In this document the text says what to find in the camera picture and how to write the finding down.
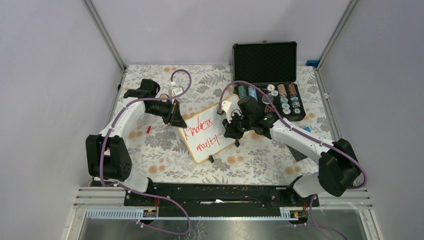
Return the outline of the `yellow framed whiteboard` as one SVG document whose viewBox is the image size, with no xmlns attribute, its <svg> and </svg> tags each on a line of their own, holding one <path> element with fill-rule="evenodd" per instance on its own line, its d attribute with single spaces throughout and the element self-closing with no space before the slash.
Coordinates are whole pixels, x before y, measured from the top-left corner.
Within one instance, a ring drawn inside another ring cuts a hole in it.
<svg viewBox="0 0 424 240">
<path fill-rule="evenodd" d="M 181 138 L 195 163 L 208 161 L 210 156 L 235 144 L 232 138 L 217 137 L 224 135 L 225 115 L 217 114 L 218 103 L 210 105 L 185 120 L 187 128 L 178 128 Z"/>
</svg>

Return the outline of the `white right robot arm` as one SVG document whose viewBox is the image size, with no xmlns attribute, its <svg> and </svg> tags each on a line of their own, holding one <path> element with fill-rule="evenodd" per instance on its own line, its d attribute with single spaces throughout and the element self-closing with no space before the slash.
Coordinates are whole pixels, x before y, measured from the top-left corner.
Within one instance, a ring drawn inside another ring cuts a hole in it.
<svg viewBox="0 0 424 240">
<path fill-rule="evenodd" d="M 221 100 L 217 112 L 225 115 L 222 122 L 225 138 L 239 140 L 246 132 L 254 131 L 295 149 L 318 165 L 317 172 L 297 177 L 289 185 L 286 198 L 293 206 L 323 192 L 340 197 L 365 173 L 347 140 L 331 141 L 318 137 L 292 124 L 276 111 L 260 110 L 258 102 L 251 96 L 236 103 Z"/>
</svg>

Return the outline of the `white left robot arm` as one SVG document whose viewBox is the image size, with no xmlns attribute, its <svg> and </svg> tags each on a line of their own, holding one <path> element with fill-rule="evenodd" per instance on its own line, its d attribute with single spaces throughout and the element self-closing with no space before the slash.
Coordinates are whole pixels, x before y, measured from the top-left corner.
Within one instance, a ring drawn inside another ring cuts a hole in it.
<svg viewBox="0 0 424 240">
<path fill-rule="evenodd" d="M 90 134 L 85 141 L 87 167 L 92 177 L 118 182 L 136 192 L 136 199 L 144 206 L 152 204 L 155 192 L 149 188 L 149 178 L 132 169 L 133 163 L 126 141 L 143 115 L 161 117 L 164 124 L 186 128 L 177 100 L 155 100 L 160 85 L 143 79 L 140 87 L 124 94 L 123 109 L 99 134 Z"/>
</svg>

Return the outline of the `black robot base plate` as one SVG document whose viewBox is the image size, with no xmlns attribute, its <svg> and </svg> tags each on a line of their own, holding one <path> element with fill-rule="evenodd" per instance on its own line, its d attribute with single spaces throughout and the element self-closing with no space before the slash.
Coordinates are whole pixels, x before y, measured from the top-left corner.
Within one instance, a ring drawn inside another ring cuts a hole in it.
<svg viewBox="0 0 424 240">
<path fill-rule="evenodd" d="M 310 196 L 301 198 L 285 186 L 154 182 L 148 196 L 126 193 L 125 207 L 152 207 L 161 218 L 279 217 L 281 208 L 302 210 L 320 205 Z"/>
</svg>

